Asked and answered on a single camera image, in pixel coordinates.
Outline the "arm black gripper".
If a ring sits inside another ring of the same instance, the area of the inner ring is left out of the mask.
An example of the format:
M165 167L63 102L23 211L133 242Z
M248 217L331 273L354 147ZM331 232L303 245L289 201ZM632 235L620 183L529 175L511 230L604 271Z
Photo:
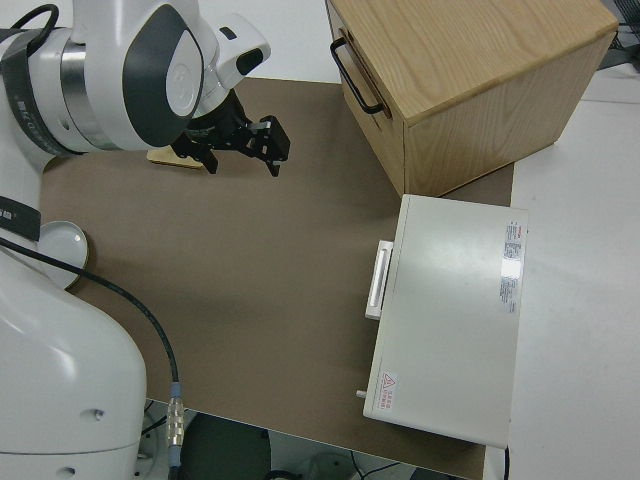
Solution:
M254 157L266 164L271 176L278 177L281 165L289 157L289 137L273 115L251 123L248 129L249 123L237 95L229 94L209 113L192 118L172 143L178 164L189 168L202 166L210 174L216 174L218 160L213 150L231 150L245 155L251 155L252 151Z

